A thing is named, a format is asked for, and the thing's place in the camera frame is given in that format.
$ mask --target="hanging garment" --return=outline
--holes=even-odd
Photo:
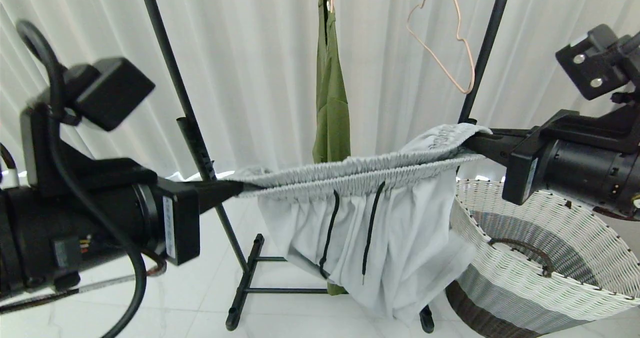
[[[456,168],[483,157],[460,147],[486,128],[442,125],[400,151],[279,172],[243,169],[289,262],[344,287],[379,316],[409,324],[474,257],[449,230]]]
[[[343,71],[338,56],[336,10],[331,0],[318,0],[318,51],[315,82],[317,130],[313,145],[313,162],[342,161],[351,155],[349,106]],[[347,293],[345,288],[327,283],[332,296]]]

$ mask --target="brown handle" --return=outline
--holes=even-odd
[[[508,245],[520,246],[540,256],[544,261],[544,265],[542,266],[542,277],[551,278],[551,274],[555,271],[554,263],[551,261],[551,258],[549,258],[549,255],[529,243],[509,238],[491,238],[491,240],[489,240],[489,246],[493,246],[494,243],[505,243]]]

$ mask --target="curtain fold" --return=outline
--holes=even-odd
[[[420,0],[334,0],[349,93],[352,154],[394,151],[428,128],[455,123],[464,95],[407,32]],[[474,57],[494,0],[459,0],[461,35]],[[158,0],[187,92],[218,171],[311,163],[314,142],[317,0]],[[640,29],[640,0],[509,0],[471,116],[483,126],[530,128],[562,108],[612,109],[581,98],[554,53],[594,26]],[[163,176],[194,174],[175,119],[182,110],[143,0],[0,0],[0,141],[23,170],[18,114],[46,87],[20,41],[18,19],[49,39],[60,61],[125,56],[155,90],[112,133],[66,128],[62,138],[93,158],[127,156]],[[428,0],[413,30],[460,82],[469,79],[455,41],[452,0]],[[461,174],[499,178],[486,162]]]

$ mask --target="white tile floor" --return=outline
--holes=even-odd
[[[264,255],[277,255],[252,199],[225,204],[245,254],[256,233],[267,240]],[[201,256],[150,279],[142,308],[121,334],[124,338],[478,338],[441,294],[431,309],[436,330],[426,335],[416,320],[409,327],[368,315],[348,295],[249,295],[240,326],[225,328],[227,310],[242,276],[215,212],[201,217]],[[253,286],[322,288],[322,281],[288,263],[258,266]],[[84,281],[125,274],[119,260],[84,274]],[[76,295],[55,304],[4,315],[0,338],[91,338],[104,333],[128,304],[133,286],[125,284]],[[640,309],[547,335],[549,338],[640,338]]]

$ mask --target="laundry basket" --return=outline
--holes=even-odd
[[[518,206],[502,190],[457,185],[451,227],[477,254],[446,297],[469,327],[486,338],[539,337],[640,305],[640,263],[614,229],[556,195],[536,192]]]

